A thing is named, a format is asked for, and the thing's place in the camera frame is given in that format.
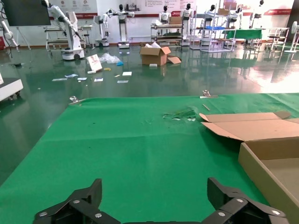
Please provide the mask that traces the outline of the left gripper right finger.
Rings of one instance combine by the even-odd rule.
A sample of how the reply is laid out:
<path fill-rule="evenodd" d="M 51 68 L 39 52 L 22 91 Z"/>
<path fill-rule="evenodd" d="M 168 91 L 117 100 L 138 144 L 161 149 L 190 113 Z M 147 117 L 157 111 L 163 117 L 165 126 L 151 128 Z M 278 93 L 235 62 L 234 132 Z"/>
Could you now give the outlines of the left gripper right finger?
<path fill-rule="evenodd" d="M 215 211 L 203 224 L 285 224 L 286 214 L 254 201 L 240 189 L 220 184 L 215 178 L 207 180 L 207 197 Z"/>

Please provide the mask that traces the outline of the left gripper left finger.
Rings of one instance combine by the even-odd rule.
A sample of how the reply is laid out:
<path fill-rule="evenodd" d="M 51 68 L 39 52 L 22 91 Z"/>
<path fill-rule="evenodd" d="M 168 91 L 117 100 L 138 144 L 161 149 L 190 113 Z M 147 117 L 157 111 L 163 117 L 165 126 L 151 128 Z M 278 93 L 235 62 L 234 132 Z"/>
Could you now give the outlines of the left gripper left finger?
<path fill-rule="evenodd" d="M 119 224 L 120 221 L 99 210 L 102 180 L 90 187 L 73 191 L 68 198 L 46 208 L 34 217 L 34 224 Z"/>

